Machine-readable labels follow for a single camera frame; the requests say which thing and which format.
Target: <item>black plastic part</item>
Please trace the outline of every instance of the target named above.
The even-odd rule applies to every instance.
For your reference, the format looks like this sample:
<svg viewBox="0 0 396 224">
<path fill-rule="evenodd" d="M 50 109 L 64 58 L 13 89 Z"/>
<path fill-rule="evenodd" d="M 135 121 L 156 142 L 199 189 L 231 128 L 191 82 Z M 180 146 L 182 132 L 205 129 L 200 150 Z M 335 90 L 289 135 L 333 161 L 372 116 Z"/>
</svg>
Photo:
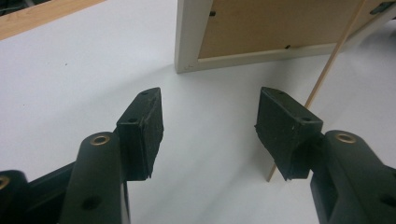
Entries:
<svg viewBox="0 0 396 224">
<path fill-rule="evenodd" d="M 27 207 L 28 185 L 20 171 L 0 172 L 0 223 L 21 223 Z"/>
<path fill-rule="evenodd" d="M 378 7 L 376 7 L 375 9 L 373 9 L 370 14 L 371 15 L 376 15 L 378 13 L 384 12 L 385 10 L 387 10 L 389 7 L 391 7 L 395 2 L 383 2 L 381 4 L 379 4 Z"/>
<path fill-rule="evenodd" d="M 23 223 L 58 223 L 74 163 L 29 183 L 29 207 Z"/>
<path fill-rule="evenodd" d="M 339 134 L 353 141 L 340 140 Z M 314 173 L 311 181 L 321 224 L 396 223 L 394 169 L 353 133 L 326 133 L 323 152 L 329 175 Z"/>
<path fill-rule="evenodd" d="M 82 141 L 60 223 L 129 223 L 116 134 L 97 133 Z"/>
<path fill-rule="evenodd" d="M 322 125 L 285 92 L 262 87 L 256 132 L 285 179 L 308 177 L 308 149 Z"/>
<path fill-rule="evenodd" d="M 151 177 L 163 140 L 163 109 L 160 88 L 140 92 L 117 122 L 121 155 L 126 160 L 126 180 Z"/>
</svg>

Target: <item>clamp jaw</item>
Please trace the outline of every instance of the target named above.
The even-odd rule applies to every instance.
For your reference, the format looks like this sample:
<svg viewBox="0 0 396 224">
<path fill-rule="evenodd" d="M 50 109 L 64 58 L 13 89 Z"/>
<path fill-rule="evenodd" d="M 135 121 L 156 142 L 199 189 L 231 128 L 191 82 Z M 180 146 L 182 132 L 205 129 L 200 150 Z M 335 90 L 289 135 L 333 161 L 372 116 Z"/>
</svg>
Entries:
<svg viewBox="0 0 396 224">
<path fill-rule="evenodd" d="M 162 139 L 161 90 L 142 91 L 113 133 L 82 141 L 75 162 L 30 183 L 0 172 L 0 223 L 130 223 L 127 181 L 151 177 Z"/>
<path fill-rule="evenodd" d="M 396 223 L 396 170 L 356 134 L 322 126 L 285 92 L 262 88 L 256 132 L 285 180 L 313 171 L 320 223 Z"/>
</svg>

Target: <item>wooden stick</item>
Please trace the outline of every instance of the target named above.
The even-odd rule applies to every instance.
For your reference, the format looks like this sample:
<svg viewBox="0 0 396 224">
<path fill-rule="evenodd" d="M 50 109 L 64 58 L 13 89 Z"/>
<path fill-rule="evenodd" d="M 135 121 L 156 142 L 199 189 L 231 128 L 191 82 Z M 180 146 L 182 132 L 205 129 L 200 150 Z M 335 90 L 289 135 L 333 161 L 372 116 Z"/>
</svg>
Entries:
<svg viewBox="0 0 396 224">
<path fill-rule="evenodd" d="M 335 45 L 335 48 L 332 51 L 332 54 L 330 55 L 329 60 L 326 62 L 326 65 L 324 66 L 324 68 L 318 78 L 318 81 L 315 84 L 314 89 L 309 94 L 309 97 L 305 103 L 305 108 L 309 108 L 311 106 L 312 102 L 314 101 L 315 97 L 317 96 L 319 88 L 323 84 L 323 81 L 326 78 L 327 74 L 329 74 L 330 68 L 332 67 L 332 64 L 334 63 L 335 58 L 337 57 L 338 53 L 340 52 L 341 47 L 343 47 L 344 43 L 346 42 L 347 37 L 349 36 L 349 33 L 350 33 L 353 25 L 355 24 L 355 21 L 361 14 L 361 10 L 363 9 L 363 6 L 365 3 L 366 3 L 366 0 L 361 0 L 359 2 L 358 6 L 356 7 L 355 11 L 353 12 L 348 24 L 346 25 L 344 32 L 341 34 L 340 39 L 337 41 L 337 44 Z M 268 182 L 271 180 L 272 176 L 274 175 L 275 170 L 276 170 L 276 164 L 274 164 L 274 166 L 269 174 Z"/>
</svg>

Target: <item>white table surface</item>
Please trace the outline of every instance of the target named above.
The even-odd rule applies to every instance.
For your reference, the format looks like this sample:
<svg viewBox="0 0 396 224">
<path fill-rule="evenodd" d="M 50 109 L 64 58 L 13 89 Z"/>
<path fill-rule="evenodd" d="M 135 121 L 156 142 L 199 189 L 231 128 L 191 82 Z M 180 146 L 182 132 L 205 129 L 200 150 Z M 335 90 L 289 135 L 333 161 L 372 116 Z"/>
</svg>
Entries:
<svg viewBox="0 0 396 224">
<path fill-rule="evenodd" d="M 272 159 L 253 125 L 261 86 L 304 103 L 329 55 L 177 75 L 176 13 L 176 0 L 108 0 L 0 41 L 0 170 L 31 181 L 74 161 L 161 87 L 163 142 L 152 179 L 129 183 L 131 223 L 318 223 L 309 179 L 265 181 Z M 390 21 L 338 57 L 312 111 L 396 167 L 395 110 Z"/>
</svg>

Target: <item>white surface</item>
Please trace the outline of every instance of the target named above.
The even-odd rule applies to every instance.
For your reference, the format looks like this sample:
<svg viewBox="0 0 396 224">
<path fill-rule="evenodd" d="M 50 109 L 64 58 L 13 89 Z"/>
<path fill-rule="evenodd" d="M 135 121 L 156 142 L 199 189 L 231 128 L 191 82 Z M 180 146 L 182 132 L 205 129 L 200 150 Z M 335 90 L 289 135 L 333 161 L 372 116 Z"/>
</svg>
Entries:
<svg viewBox="0 0 396 224">
<path fill-rule="evenodd" d="M 108 0 L 0 41 L 0 170 L 33 180 L 66 165 L 161 87 L 164 138 L 152 179 L 129 183 L 132 223 L 318 223 L 309 180 L 265 182 L 253 125 L 261 86 L 303 103 L 328 56 L 177 75 L 176 13 L 176 1 Z M 393 167 L 395 27 L 341 54 L 312 107 Z"/>
</svg>

